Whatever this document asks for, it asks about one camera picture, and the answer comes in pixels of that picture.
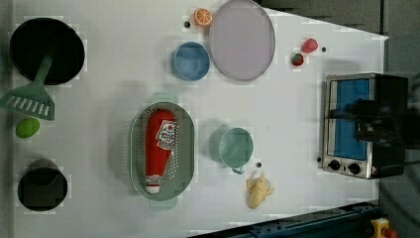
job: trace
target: orange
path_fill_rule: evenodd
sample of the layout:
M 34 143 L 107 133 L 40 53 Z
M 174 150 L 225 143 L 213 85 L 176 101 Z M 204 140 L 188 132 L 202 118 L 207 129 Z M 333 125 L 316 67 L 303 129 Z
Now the orange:
M 194 12 L 194 22 L 195 25 L 200 27 L 206 27 L 211 24 L 211 20 L 213 19 L 213 16 L 211 13 L 203 8 L 199 8 L 195 10 Z

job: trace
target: white table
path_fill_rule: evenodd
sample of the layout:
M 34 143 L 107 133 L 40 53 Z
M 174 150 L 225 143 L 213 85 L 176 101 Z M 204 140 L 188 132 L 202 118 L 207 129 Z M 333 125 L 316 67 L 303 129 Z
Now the white table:
M 212 64 L 200 81 L 175 78 L 170 53 L 187 41 L 208 44 L 203 33 L 184 29 L 183 22 L 197 7 L 215 13 L 221 5 L 14 0 L 15 24 L 63 16 L 58 18 L 79 32 L 87 55 L 78 79 L 48 87 L 55 121 L 42 121 L 31 139 L 14 138 L 15 189 L 25 167 L 38 158 L 53 160 L 70 182 L 62 206 L 50 212 L 29 211 L 15 192 L 17 238 L 185 237 L 378 198 L 378 180 L 324 173 L 316 158 L 326 74 L 382 72 L 385 38 L 267 10 L 276 52 L 262 77 L 240 84 Z M 310 37 L 327 52 L 319 49 L 294 68 L 293 53 Z M 15 87 L 28 82 L 15 69 L 13 81 Z M 177 206 L 166 211 L 151 210 L 127 171 L 129 126 L 156 91 L 177 94 L 196 129 L 193 180 Z M 16 115 L 15 124 L 22 118 Z M 245 127 L 254 137 L 255 152 L 243 176 L 208 156 L 207 140 L 224 123 Z M 246 178 L 254 171 L 264 172 L 275 192 L 251 210 Z

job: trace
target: small fruit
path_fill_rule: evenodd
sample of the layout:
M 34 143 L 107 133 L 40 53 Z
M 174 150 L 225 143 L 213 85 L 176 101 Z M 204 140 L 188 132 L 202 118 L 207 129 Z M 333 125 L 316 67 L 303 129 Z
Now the small fruit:
M 303 64 L 303 55 L 302 54 L 294 55 L 292 63 L 295 66 L 301 66 Z
M 199 27 L 206 27 L 211 24 L 213 16 L 207 9 L 199 8 L 194 12 L 194 23 Z
M 302 51 L 306 54 L 310 54 L 317 49 L 318 43 L 314 39 L 309 39 L 302 45 Z
M 16 127 L 16 135 L 19 138 L 34 136 L 40 129 L 40 121 L 36 118 L 26 118 Z

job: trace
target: white plate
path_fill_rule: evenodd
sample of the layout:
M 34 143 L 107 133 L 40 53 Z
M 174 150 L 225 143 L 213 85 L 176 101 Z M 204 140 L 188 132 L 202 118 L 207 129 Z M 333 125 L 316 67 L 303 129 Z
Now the white plate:
M 232 0 L 216 13 L 210 28 L 210 51 L 228 77 L 250 80 L 271 64 L 275 35 L 265 10 L 250 0 Z

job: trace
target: ketchup bottle label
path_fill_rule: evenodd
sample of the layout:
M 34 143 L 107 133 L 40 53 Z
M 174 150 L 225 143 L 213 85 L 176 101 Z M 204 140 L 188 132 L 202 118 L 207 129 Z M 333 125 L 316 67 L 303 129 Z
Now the ketchup bottle label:
M 175 141 L 175 122 L 162 121 L 156 139 L 159 147 L 164 150 L 172 150 Z
M 146 177 L 146 184 L 147 185 L 160 185 L 160 181 L 161 181 L 161 177 L 158 175 L 154 175 L 154 176 L 150 176 L 150 177 Z

